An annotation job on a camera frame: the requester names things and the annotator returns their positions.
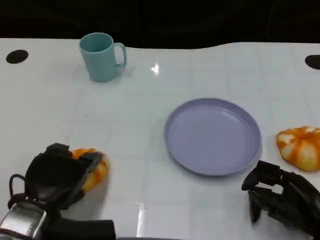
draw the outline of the white table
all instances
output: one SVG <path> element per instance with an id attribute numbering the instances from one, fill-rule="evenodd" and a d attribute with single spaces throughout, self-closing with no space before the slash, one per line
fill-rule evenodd
<path id="1" fill-rule="evenodd" d="M 305 57 L 316 44 L 232 43 L 206 49 L 127 48 L 128 65 L 109 83 L 89 80 L 77 40 L 0 39 L 0 216 L 8 180 L 24 174 L 51 143 L 94 147 L 109 156 L 104 182 L 64 215 L 113 219 L 118 237 L 192 240 L 308 239 L 262 214 L 253 226 L 242 174 L 203 178 L 169 159 L 163 128 L 183 102 L 217 97 L 244 107 L 263 137 L 262 160 L 302 174 L 320 189 L 319 173 L 285 163 L 275 135 L 289 127 L 320 126 L 320 71 Z M 6 55 L 29 52 L 20 64 Z M 15 183 L 22 191 L 22 183 Z"/>

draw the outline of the orange pumpkin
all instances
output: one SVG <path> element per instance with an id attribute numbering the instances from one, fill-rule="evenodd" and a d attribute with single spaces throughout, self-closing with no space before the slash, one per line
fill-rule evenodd
<path id="1" fill-rule="evenodd" d="M 288 163 L 304 171 L 320 169 L 320 128 L 302 126 L 281 131 L 276 145 Z"/>
<path id="2" fill-rule="evenodd" d="M 72 158 L 75 160 L 78 160 L 79 157 L 85 153 L 92 153 L 97 152 L 94 148 L 79 148 L 76 150 L 71 151 L 72 152 Z M 82 189 L 85 192 L 90 191 L 93 189 L 97 184 L 99 184 L 108 174 L 109 170 L 109 160 L 105 154 L 103 154 L 101 162 L 96 166 L 96 168 L 87 176 L 86 181 L 84 185 L 82 186 Z"/>

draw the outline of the robotic hand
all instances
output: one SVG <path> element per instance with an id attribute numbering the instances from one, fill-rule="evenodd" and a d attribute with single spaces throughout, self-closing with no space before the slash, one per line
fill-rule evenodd
<path id="1" fill-rule="evenodd" d="M 283 191 L 281 194 L 275 193 L 257 186 L 258 183 L 280 185 Z M 252 223 L 259 220 L 263 209 L 271 218 L 320 239 L 320 192 L 303 176 L 259 161 L 245 178 L 241 189 L 249 194 Z"/>
<path id="2" fill-rule="evenodd" d="M 106 156 L 95 149 L 80 154 L 52 144 L 31 162 L 25 176 L 9 180 L 9 212 L 0 222 L 0 240 L 115 240 L 112 220 L 77 221 L 60 210 L 81 200 L 102 180 Z M 24 192 L 13 192 L 13 179 L 24 181 Z"/>

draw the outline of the mug handle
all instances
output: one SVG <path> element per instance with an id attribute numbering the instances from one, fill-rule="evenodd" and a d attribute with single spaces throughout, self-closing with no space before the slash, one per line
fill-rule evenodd
<path id="1" fill-rule="evenodd" d="M 121 42 L 115 42 L 114 43 L 115 47 L 120 47 L 122 49 L 123 52 L 123 58 L 124 58 L 124 62 L 123 63 L 117 63 L 116 66 L 117 67 L 122 67 L 124 68 L 127 65 L 127 51 L 126 51 L 126 47 L 125 45 L 123 45 Z"/>

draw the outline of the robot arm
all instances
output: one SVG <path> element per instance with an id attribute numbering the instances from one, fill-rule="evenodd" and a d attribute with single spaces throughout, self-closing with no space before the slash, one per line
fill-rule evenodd
<path id="1" fill-rule="evenodd" d="M 280 185 L 283 191 L 281 194 L 275 193 L 257 186 L 259 183 Z M 300 228 L 314 237 L 319 236 L 320 192 L 303 176 L 259 161 L 245 178 L 241 189 L 248 191 L 252 223 L 259 220 L 263 209 L 271 218 L 287 226 Z"/>

